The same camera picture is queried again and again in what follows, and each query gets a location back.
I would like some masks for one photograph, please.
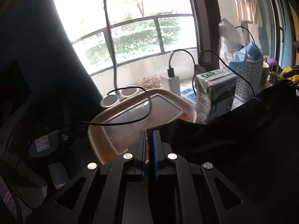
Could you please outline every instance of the round metal pin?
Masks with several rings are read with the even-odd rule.
[[[97,164],[94,162],[91,162],[87,165],[87,168],[90,170],[94,170],[97,167]]]
[[[174,153],[169,153],[169,154],[167,155],[167,157],[168,157],[169,159],[171,159],[171,160],[174,160],[174,159],[177,158],[177,155],[174,154]]]
[[[131,153],[125,153],[123,155],[124,159],[131,159],[133,157],[133,155]]]
[[[213,164],[211,164],[210,162],[205,162],[204,163],[204,168],[211,169],[212,167],[213,167]]]

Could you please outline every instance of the power strip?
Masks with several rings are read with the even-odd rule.
[[[196,95],[195,95],[192,87],[181,91],[181,97],[183,99],[185,99],[192,106],[196,106],[196,103],[197,103]]]

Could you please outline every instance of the white plastic basket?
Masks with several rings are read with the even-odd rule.
[[[263,69],[263,58],[258,61],[245,59],[239,70],[236,70],[243,78],[245,78],[253,87],[255,94],[258,93],[261,75]],[[246,102],[252,97],[252,90],[247,82],[239,78],[235,97],[242,102]]]

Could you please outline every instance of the milk carton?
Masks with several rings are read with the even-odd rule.
[[[207,116],[207,122],[225,114],[233,105],[238,77],[224,69],[196,75],[197,112]]]

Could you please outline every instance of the white label sticker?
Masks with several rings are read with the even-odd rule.
[[[36,146],[37,152],[41,152],[43,150],[50,148],[48,135],[45,135],[45,136],[37,139],[35,141],[35,146]]]

